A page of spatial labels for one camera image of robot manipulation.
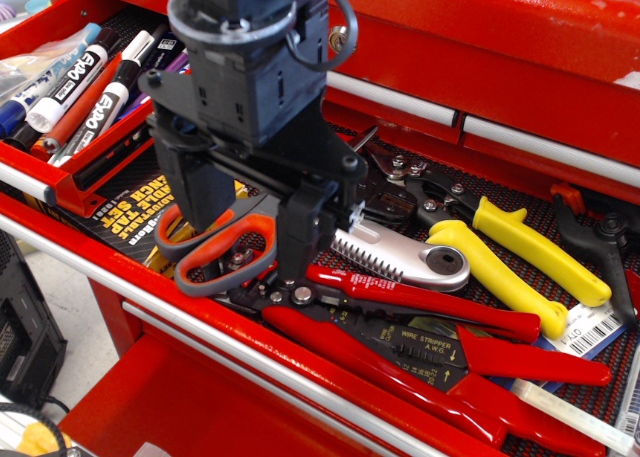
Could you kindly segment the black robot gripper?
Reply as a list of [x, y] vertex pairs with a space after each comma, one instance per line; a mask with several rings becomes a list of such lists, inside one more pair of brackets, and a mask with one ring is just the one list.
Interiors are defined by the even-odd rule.
[[[236, 200], [235, 180], [268, 190], [278, 206], [281, 280], [296, 281], [348, 213], [365, 172], [328, 127], [327, 74], [353, 53], [358, 22], [348, 0], [169, 0], [171, 30], [185, 45], [186, 74], [150, 71], [158, 164], [182, 215], [204, 232]], [[331, 49], [333, 26], [349, 41]]]

